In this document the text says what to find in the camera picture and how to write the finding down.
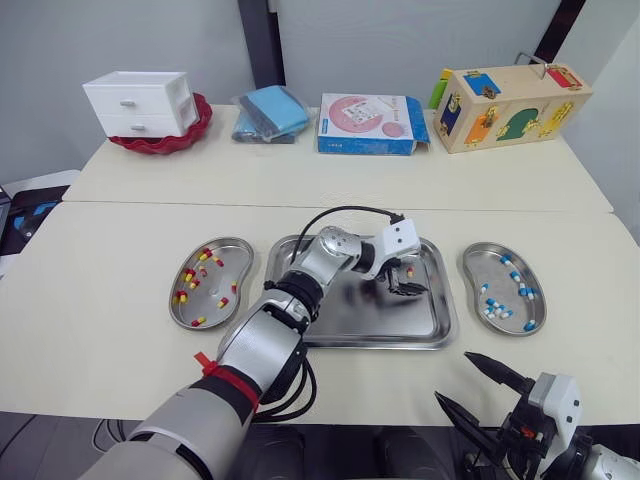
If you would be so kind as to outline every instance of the wooden toy box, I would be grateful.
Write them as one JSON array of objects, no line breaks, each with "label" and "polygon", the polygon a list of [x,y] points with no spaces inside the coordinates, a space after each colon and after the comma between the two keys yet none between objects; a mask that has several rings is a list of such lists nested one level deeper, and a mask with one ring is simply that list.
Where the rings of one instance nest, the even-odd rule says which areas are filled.
[{"label": "wooden toy box", "polygon": [[591,93],[566,65],[454,70],[434,126],[449,153],[550,140]]}]

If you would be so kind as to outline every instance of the stainless steel tray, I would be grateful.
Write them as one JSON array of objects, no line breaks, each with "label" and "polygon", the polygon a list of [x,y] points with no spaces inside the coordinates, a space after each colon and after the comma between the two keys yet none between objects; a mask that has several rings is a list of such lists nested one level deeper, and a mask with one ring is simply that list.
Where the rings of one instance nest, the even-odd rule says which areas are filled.
[{"label": "stainless steel tray", "polygon": [[[200,260],[200,255],[206,248],[212,251],[213,256]],[[214,257],[218,257],[224,266],[216,264]],[[173,282],[169,294],[171,317],[178,325],[190,330],[211,328],[228,320],[238,309],[242,282],[252,263],[253,249],[240,238],[217,238],[200,245],[187,257]],[[204,267],[206,276],[199,270],[200,267]],[[190,282],[185,281],[187,268],[194,270],[195,278],[200,281],[195,289],[189,288]],[[232,291],[234,281],[237,282],[235,293]],[[176,301],[178,291],[187,293],[187,303]],[[228,303],[219,308],[218,302],[223,298],[226,298]],[[206,322],[192,326],[191,322],[199,317],[206,318]]]},{"label": "stainless steel tray", "polygon": [[[297,236],[279,240],[269,253],[266,280],[277,281],[289,266]],[[306,236],[306,247],[313,236]],[[439,350],[457,333],[458,318],[438,249],[421,239],[420,254],[403,260],[412,266],[410,281],[428,291],[416,297],[393,295],[386,282],[365,281],[355,272],[341,273],[320,307],[318,319],[304,335],[312,347]]]},{"label": "stainless steel tray", "polygon": [[[510,256],[512,265],[500,262],[504,256]],[[471,286],[475,312],[482,322],[499,332],[516,336],[533,335],[542,328],[547,312],[542,287],[520,255],[497,243],[475,243],[462,255],[462,265]],[[520,283],[534,290],[533,300],[519,294],[520,285],[510,276],[514,271],[519,274]],[[481,286],[485,283],[489,284],[489,289],[482,293]],[[513,315],[504,319],[499,315],[489,318],[483,313],[489,298],[506,305]],[[535,322],[535,328],[525,331],[524,326],[531,320]]]}]

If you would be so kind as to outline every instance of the red bowl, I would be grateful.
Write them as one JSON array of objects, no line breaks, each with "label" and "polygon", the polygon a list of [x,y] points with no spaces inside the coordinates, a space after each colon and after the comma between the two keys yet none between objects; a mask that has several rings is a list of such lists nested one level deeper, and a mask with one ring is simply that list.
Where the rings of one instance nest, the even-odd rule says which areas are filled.
[{"label": "red bowl", "polygon": [[178,150],[184,150],[204,136],[204,133],[207,130],[207,126],[209,125],[209,121],[213,116],[211,105],[207,103],[207,100],[203,95],[194,93],[193,99],[196,102],[196,109],[198,110],[198,114],[200,115],[200,120],[191,125],[187,130],[187,133],[182,137],[109,137],[109,140],[111,140],[113,143],[117,143],[118,145],[122,145],[127,150],[133,150],[134,152],[146,153],[149,155],[153,155],[156,153],[166,155]]}]

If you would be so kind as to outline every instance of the black pole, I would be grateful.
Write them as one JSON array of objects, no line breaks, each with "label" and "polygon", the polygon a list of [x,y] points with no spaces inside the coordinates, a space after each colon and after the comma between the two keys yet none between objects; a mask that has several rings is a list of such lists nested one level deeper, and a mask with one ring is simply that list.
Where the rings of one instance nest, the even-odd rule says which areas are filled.
[{"label": "black pole", "polygon": [[278,14],[267,0],[238,0],[256,88],[285,85]]}]

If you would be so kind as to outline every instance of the cardboard box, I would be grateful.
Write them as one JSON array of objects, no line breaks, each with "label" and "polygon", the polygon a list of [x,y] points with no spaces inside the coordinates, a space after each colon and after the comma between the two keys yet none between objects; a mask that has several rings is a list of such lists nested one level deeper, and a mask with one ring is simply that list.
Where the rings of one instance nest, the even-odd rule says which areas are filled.
[{"label": "cardboard box", "polygon": [[417,142],[428,144],[429,133],[415,98],[322,94],[319,152],[411,155]]}]

